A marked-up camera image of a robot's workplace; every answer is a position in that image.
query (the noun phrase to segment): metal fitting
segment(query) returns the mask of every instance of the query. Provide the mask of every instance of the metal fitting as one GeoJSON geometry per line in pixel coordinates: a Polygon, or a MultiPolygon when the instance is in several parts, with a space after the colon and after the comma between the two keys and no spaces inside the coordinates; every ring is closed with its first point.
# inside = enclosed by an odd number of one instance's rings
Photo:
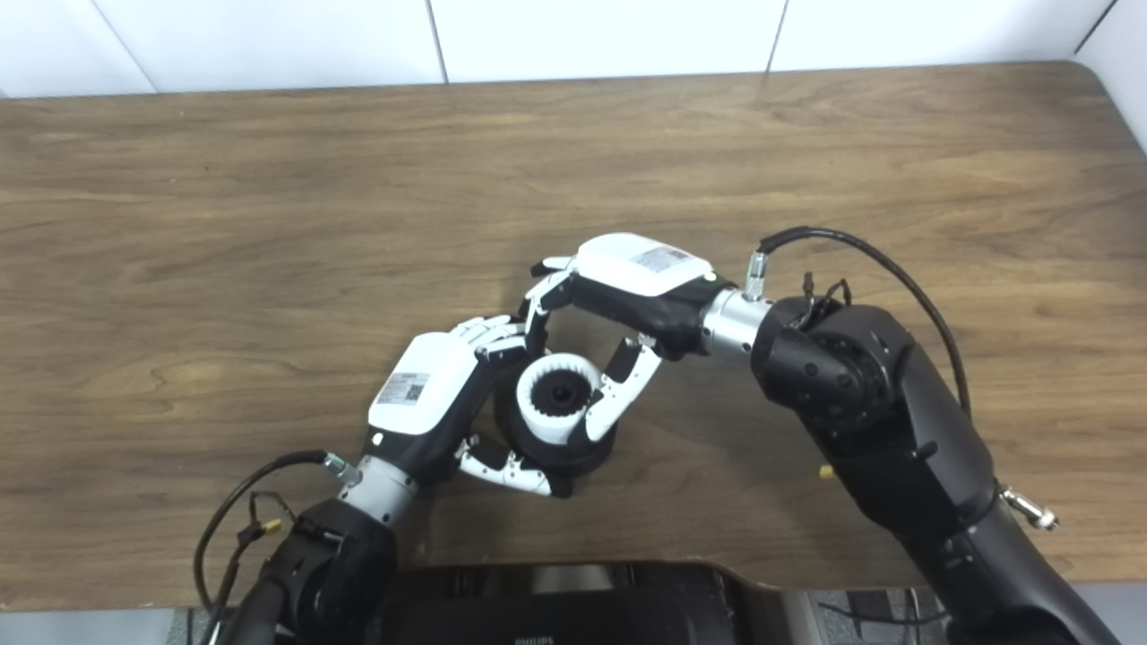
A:
{"type": "Polygon", "coordinates": [[[1028,523],[1037,529],[1055,530],[1060,526],[1060,520],[1055,516],[1055,513],[1052,513],[1051,508],[1036,504],[1031,499],[1012,490],[1009,485],[1000,489],[1000,499],[1023,515],[1028,520],[1028,523]]]}
{"type": "Polygon", "coordinates": [[[765,269],[768,267],[768,256],[752,251],[749,256],[749,269],[744,272],[744,293],[741,297],[757,302],[765,297],[765,269]]]}
{"type": "Polygon", "coordinates": [[[338,481],[343,482],[348,488],[354,488],[362,481],[361,471],[351,466],[345,459],[334,452],[327,453],[327,458],[322,460],[322,467],[330,471],[330,474],[338,477],[338,481]]]}

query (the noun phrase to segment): white wall panel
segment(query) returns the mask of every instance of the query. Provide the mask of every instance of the white wall panel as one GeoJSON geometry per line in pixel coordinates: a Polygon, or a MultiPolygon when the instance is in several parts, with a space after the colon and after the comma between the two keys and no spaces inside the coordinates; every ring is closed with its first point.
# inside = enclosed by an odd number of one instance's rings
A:
{"type": "Polygon", "coordinates": [[[453,81],[765,69],[782,0],[431,0],[453,81]]]}
{"type": "Polygon", "coordinates": [[[1077,59],[1095,72],[1147,151],[1147,0],[1119,0],[1077,59]]]}
{"type": "Polygon", "coordinates": [[[2,95],[153,91],[91,0],[0,0],[2,95]]]}
{"type": "Polygon", "coordinates": [[[424,0],[95,0],[161,92],[440,83],[424,0]]]}
{"type": "Polygon", "coordinates": [[[1067,60],[1109,0],[791,0],[774,70],[1067,60]]]}

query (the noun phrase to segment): wood grain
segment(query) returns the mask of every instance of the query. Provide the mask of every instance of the wood grain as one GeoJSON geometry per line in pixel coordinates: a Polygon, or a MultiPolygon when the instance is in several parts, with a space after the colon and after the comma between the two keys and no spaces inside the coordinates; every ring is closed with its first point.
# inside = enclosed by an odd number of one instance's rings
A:
{"type": "MultiPolygon", "coordinates": [[[[1147,163],[1069,63],[0,102],[0,609],[193,604],[192,546],[236,481],[288,450],[353,456],[408,340],[516,308],[540,257],[629,230],[735,277],[806,223],[867,238],[941,305],[1000,477],[1064,520],[1036,537],[1056,568],[1145,580],[1145,218],[1147,163]]],[[[774,295],[848,275],[943,363],[855,252],[773,269],[774,295]]],[[[555,327],[599,362],[621,333],[555,327]]],[[[401,558],[915,581],[819,464],[746,372],[689,358],[574,499],[458,479],[401,558]]]]}

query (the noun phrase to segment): label sticker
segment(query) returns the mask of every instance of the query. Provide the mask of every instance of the label sticker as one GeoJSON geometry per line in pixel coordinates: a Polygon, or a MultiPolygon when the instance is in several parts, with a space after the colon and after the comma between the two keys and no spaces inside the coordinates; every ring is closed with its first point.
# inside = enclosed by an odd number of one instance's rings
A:
{"type": "Polygon", "coordinates": [[[429,380],[430,374],[424,372],[399,372],[391,374],[387,379],[387,384],[382,386],[382,391],[379,393],[379,398],[374,399],[374,403],[376,405],[414,405],[419,402],[419,397],[422,396],[422,390],[429,380]]]}
{"type": "Polygon", "coordinates": [[[692,255],[681,249],[663,244],[631,257],[630,262],[638,266],[643,266],[654,273],[661,273],[689,259],[693,259],[692,255]]]}

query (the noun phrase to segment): wire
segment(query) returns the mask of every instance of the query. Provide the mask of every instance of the wire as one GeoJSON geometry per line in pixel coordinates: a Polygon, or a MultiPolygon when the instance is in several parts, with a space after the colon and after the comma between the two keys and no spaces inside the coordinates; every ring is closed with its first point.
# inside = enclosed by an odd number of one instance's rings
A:
{"type": "Polygon", "coordinates": [[[931,624],[938,620],[944,620],[947,617],[947,612],[939,612],[930,616],[915,617],[915,619],[882,619],[876,616],[868,616],[865,614],[858,614],[856,612],[850,612],[848,609],[842,609],[836,605],[830,605],[828,603],[817,603],[822,608],[833,612],[834,614],[840,614],[846,619],[852,619],[856,621],[874,622],[880,624],[899,624],[904,627],[916,627],[923,624],[931,624]]]}
{"type": "Polygon", "coordinates": [[[259,497],[270,497],[271,499],[274,499],[275,505],[282,508],[282,512],[287,514],[287,518],[291,521],[291,523],[295,523],[295,512],[287,505],[287,500],[283,499],[283,496],[273,490],[252,490],[251,495],[248,496],[247,499],[247,512],[251,516],[252,524],[259,523],[258,507],[255,504],[255,500],[259,497]]]}
{"type": "Polygon", "coordinates": [[[933,304],[928,294],[924,293],[920,285],[908,275],[908,272],[900,267],[900,265],[892,262],[892,258],[884,255],[880,249],[865,242],[856,235],[844,233],[843,231],[836,231],[833,228],[824,228],[819,226],[795,226],[793,228],[787,228],[779,233],[774,233],[760,240],[760,247],[757,249],[759,252],[766,256],[775,251],[777,249],[795,242],[797,240],[805,240],[810,238],[826,238],[829,240],[835,240],[837,242],[848,244],[872,259],[876,261],[876,264],[883,266],[889,273],[896,277],[897,280],[904,285],[910,293],[920,303],[920,306],[931,319],[933,325],[936,326],[936,331],[939,332],[941,340],[944,341],[944,348],[947,349],[947,358],[952,363],[952,374],[955,379],[955,390],[960,398],[960,407],[963,409],[963,413],[972,418],[972,395],[968,393],[968,378],[963,372],[963,359],[960,358],[960,348],[955,344],[955,337],[952,335],[952,329],[944,321],[944,317],[941,316],[939,310],[933,304]]]}
{"type": "Polygon", "coordinates": [[[211,542],[211,537],[219,528],[223,519],[227,515],[227,512],[231,511],[231,507],[234,506],[235,503],[243,497],[243,494],[255,485],[256,482],[271,473],[286,468],[287,466],[295,466],[297,464],[322,464],[326,457],[327,452],[322,450],[303,450],[299,452],[283,454],[282,457],[265,464],[258,471],[248,475],[248,477],[240,482],[240,484],[235,487],[235,490],[231,491],[231,494],[223,500],[223,504],[220,504],[219,508],[217,508],[214,514],[211,515],[211,520],[203,529],[203,535],[200,536],[200,542],[195,545],[195,554],[192,557],[192,574],[195,577],[195,591],[200,596],[200,603],[203,605],[203,608],[211,611],[211,607],[214,605],[211,600],[211,596],[208,593],[208,583],[203,575],[203,557],[206,553],[208,543],[211,542]]]}
{"type": "Polygon", "coordinates": [[[211,615],[208,619],[208,625],[203,630],[203,636],[200,637],[200,645],[210,645],[211,637],[214,636],[214,630],[219,627],[223,613],[227,608],[227,599],[231,597],[231,590],[235,586],[235,577],[239,575],[239,558],[253,542],[253,539],[240,541],[239,546],[236,546],[235,551],[231,554],[231,560],[227,561],[227,570],[224,573],[223,582],[219,583],[219,593],[216,598],[214,606],[211,607],[211,615]]]}

